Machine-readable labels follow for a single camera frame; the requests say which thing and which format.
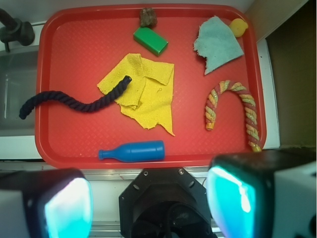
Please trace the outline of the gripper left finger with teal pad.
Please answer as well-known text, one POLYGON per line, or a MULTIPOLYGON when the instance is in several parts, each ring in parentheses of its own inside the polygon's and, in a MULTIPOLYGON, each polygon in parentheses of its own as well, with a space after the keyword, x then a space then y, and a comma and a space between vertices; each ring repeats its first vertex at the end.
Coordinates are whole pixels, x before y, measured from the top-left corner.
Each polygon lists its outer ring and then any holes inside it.
POLYGON ((2 238, 87 238, 90 183, 78 169, 0 173, 2 238))

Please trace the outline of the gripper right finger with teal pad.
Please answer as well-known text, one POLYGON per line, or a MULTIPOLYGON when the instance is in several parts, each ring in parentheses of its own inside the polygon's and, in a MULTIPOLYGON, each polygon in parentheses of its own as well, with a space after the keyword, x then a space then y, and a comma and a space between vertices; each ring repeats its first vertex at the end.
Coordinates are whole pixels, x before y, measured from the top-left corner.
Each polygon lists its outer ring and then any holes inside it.
POLYGON ((207 201, 226 238, 314 238, 317 154, 306 148, 223 154, 208 170, 207 201))

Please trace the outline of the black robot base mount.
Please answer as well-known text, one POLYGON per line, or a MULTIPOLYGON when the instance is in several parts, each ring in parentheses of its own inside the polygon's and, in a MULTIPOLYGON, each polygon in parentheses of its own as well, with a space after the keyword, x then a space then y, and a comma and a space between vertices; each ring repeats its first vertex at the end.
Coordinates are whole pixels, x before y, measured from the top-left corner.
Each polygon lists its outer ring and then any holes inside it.
POLYGON ((183 168, 143 169, 119 195, 125 238, 214 238, 207 191, 183 168))

